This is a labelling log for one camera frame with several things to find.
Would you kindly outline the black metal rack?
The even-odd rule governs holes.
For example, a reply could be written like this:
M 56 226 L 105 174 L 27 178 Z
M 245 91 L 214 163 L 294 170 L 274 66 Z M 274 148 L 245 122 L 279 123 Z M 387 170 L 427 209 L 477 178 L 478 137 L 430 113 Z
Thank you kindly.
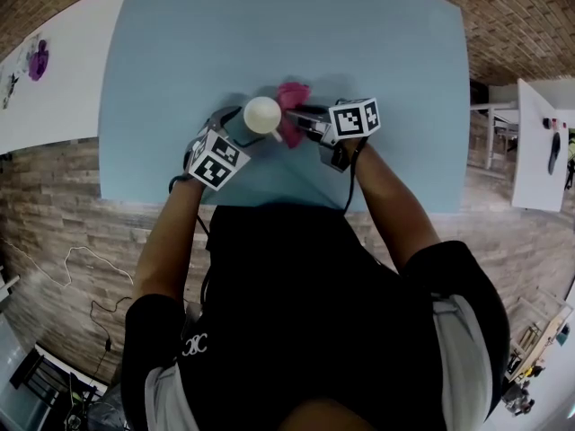
M 94 379 L 34 347 L 8 380 L 11 403 L 30 431 L 84 429 L 89 407 L 105 388 Z

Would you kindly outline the person's right forearm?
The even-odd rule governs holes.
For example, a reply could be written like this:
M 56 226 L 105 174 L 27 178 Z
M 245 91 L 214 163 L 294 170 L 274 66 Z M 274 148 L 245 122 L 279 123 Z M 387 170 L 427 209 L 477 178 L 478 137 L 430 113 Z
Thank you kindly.
M 355 175 L 396 270 L 417 252 L 440 243 L 419 200 L 369 144 L 358 153 Z

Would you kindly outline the light wooden rack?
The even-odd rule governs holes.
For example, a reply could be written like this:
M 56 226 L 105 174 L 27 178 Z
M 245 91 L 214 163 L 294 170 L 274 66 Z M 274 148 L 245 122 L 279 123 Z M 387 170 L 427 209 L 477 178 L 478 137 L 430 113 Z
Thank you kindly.
M 518 381 L 543 356 L 575 312 L 571 303 L 538 286 L 529 299 L 517 300 L 518 320 L 511 330 L 506 377 Z

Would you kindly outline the person's black and grey shirt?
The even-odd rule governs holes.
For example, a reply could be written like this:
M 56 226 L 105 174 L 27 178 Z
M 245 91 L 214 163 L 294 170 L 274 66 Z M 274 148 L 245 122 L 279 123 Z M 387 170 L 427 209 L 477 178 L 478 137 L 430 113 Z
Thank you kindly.
M 477 431 L 509 358 L 502 301 L 468 247 L 401 271 L 336 210 L 218 207 L 201 316 L 163 295 L 126 315 L 121 395 L 133 431 L 276 431 L 311 400 L 379 430 Z

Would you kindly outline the purple crumpled cloth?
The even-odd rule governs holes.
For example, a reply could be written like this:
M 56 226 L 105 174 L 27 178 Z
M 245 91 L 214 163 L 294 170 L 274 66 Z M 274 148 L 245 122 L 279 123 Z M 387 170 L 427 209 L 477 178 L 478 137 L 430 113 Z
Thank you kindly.
M 46 40 L 40 40 L 38 49 L 33 53 L 29 61 L 28 75 L 34 82 L 39 81 L 47 69 L 49 62 L 49 51 L 47 45 L 48 43 Z

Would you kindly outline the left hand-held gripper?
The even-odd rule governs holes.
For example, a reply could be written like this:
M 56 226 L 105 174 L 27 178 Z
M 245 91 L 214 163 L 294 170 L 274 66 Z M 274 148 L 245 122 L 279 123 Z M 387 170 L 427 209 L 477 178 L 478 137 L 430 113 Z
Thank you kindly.
M 186 147 L 184 175 L 201 181 L 213 190 L 220 190 L 250 161 L 250 156 L 240 148 L 256 145 L 264 141 L 265 136 L 243 143 L 233 139 L 232 144 L 216 130 L 224 128 L 241 110 L 241 106 L 228 106 L 210 116 L 210 124 L 204 124 Z

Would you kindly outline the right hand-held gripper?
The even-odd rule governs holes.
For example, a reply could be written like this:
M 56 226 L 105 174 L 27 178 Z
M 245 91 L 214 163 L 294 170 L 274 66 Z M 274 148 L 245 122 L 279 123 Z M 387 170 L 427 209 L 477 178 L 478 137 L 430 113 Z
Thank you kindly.
M 320 160 L 338 172 L 350 165 L 343 143 L 367 138 L 381 127 L 376 98 L 338 99 L 329 108 L 300 104 L 298 110 L 288 110 L 286 115 L 296 126 L 320 132 Z

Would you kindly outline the person's left forearm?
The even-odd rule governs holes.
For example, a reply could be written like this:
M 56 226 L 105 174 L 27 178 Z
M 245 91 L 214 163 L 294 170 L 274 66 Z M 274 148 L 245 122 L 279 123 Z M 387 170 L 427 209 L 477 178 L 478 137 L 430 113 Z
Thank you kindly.
M 203 184 L 196 179 L 174 183 L 137 262 L 135 300 L 163 295 L 183 302 L 203 191 Z

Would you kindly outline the pile of small trinkets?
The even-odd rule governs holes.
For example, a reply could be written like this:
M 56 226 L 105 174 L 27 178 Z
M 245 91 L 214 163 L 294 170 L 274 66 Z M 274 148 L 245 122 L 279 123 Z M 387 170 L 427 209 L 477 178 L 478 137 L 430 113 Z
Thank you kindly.
M 14 92 L 15 85 L 18 83 L 18 81 L 19 81 L 18 76 L 16 76 L 15 74 L 9 75 L 6 94 L 5 94 L 4 99 L 3 99 L 3 109 L 4 110 L 6 110 L 8 108 L 10 99 L 11 99 L 13 92 Z

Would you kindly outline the white cup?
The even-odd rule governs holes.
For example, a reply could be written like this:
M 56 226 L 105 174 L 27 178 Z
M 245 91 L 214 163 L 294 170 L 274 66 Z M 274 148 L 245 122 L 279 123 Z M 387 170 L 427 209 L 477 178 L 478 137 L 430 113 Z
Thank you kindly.
M 273 136 L 282 141 L 279 134 L 279 124 L 282 111 L 279 104 L 265 96 L 251 99 L 243 109 L 243 121 L 252 132 L 262 136 Z

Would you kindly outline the white desk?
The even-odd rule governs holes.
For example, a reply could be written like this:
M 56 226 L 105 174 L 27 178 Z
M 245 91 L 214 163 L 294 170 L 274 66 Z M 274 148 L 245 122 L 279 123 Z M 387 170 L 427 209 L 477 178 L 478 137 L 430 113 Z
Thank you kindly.
M 485 146 L 479 166 L 485 172 L 513 158 L 513 207 L 561 210 L 568 179 L 569 128 L 575 128 L 575 78 L 527 82 L 490 88 L 490 100 L 470 106 L 482 120 Z M 543 118 L 556 118 L 557 129 L 545 129 Z M 547 171 L 553 133 L 561 136 L 553 175 Z

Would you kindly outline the black elongated insole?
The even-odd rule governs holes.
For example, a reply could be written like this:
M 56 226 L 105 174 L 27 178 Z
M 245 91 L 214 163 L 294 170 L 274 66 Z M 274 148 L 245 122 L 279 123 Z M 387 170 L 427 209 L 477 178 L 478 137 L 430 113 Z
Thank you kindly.
M 547 166 L 547 171 L 549 175 L 553 175 L 554 172 L 554 167 L 559 155 L 559 152 L 561 151 L 561 136 L 559 132 L 554 132 L 553 133 L 553 140 L 552 140 L 552 146 L 551 146 L 551 152 L 550 152 L 550 156 L 549 156 L 549 161 L 548 161 L 548 166 Z

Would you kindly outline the pink cloth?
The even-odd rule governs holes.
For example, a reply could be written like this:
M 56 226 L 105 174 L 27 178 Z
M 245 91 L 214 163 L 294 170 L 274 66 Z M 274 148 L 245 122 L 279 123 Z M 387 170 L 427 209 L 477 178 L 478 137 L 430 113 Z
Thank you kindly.
M 278 132 L 289 149 L 296 148 L 301 143 L 304 134 L 299 127 L 288 118 L 287 110 L 292 110 L 296 106 L 303 105 L 310 97 L 310 94 L 310 87 L 298 82 L 286 82 L 278 88 L 277 102 L 282 113 Z

